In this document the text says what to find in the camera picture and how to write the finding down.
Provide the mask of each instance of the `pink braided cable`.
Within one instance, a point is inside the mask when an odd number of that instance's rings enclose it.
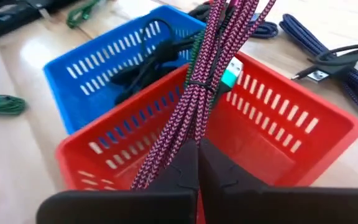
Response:
[[[256,30],[269,13],[275,0],[270,0],[255,24],[248,29],[247,24],[254,14],[259,0],[238,0],[236,9],[220,39],[216,38],[219,19],[225,0],[214,1],[209,16],[204,41],[191,76],[192,81],[206,83],[213,65],[212,58],[222,48],[217,66],[213,71],[211,88],[216,91],[224,69],[242,44]],[[144,189],[158,173],[168,166],[180,147],[189,138],[197,143],[205,134],[209,116],[209,104],[214,94],[202,86],[190,83],[180,98],[175,110],[160,136],[152,146],[138,171],[132,189]]]

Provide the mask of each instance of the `red basket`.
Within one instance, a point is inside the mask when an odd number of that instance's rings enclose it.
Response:
[[[358,120],[238,53],[243,74],[209,119],[207,138],[270,185],[310,185],[358,137]],[[179,68],[65,139],[57,159],[69,189],[128,189],[171,115]]]

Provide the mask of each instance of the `blue basket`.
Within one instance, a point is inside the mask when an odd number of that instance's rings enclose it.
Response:
[[[46,64],[44,72],[69,134],[115,106],[114,100],[123,89],[113,85],[110,78],[124,67],[143,61],[140,35],[145,23],[153,18],[167,21],[177,39],[205,27],[184,12],[161,6]],[[159,42],[171,38],[169,29],[161,22],[151,23],[145,31],[149,52]],[[189,50],[180,52],[179,59],[170,65],[184,65],[190,54]]]

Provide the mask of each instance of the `wooden surface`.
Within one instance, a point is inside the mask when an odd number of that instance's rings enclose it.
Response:
[[[75,7],[71,6],[53,15],[54,23],[41,19],[0,38],[0,94],[22,97],[29,104],[19,117],[0,117],[0,223],[34,223],[40,203],[64,189],[54,152],[67,134],[42,67],[161,4],[189,11],[201,2],[108,1],[74,30],[65,25],[66,14]],[[283,13],[297,17],[329,48],[358,44],[358,1],[278,0],[267,20],[279,22]],[[286,77],[309,66],[305,54],[288,41],[282,30],[272,40],[250,39],[242,50]],[[358,117],[358,108],[332,82],[301,84]],[[358,140],[314,185],[358,187]]]

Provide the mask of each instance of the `plastic basket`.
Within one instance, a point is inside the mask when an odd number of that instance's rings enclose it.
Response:
[[[115,106],[114,100],[122,87],[109,82],[111,76],[126,66],[143,61],[141,35],[145,23],[153,18],[167,21],[182,38],[205,26],[200,21],[170,6],[161,6],[146,16],[134,19],[100,37],[49,62],[47,80],[69,134],[74,133]],[[145,46],[151,52],[162,40],[171,38],[169,29],[160,22],[145,28]],[[187,63],[189,50],[181,52],[176,62]]]
[[[207,138],[270,185],[310,185],[358,137],[358,120],[250,57],[211,113]],[[183,91],[187,67],[150,85],[65,139],[69,189],[128,189]]]

